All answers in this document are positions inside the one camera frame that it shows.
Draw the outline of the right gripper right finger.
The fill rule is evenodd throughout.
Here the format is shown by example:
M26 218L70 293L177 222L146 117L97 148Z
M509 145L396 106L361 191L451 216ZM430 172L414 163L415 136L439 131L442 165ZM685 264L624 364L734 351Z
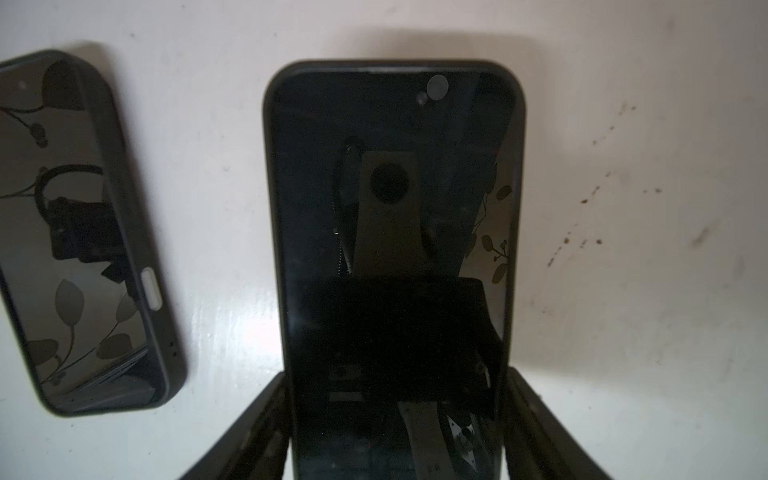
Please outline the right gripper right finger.
M511 479L607 479L520 372L508 367L503 391L503 440Z

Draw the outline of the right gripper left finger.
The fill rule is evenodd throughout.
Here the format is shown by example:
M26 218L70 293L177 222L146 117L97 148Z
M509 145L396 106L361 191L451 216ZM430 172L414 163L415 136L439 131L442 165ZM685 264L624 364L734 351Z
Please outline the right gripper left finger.
M183 477L280 480L290 438L286 376L280 372Z

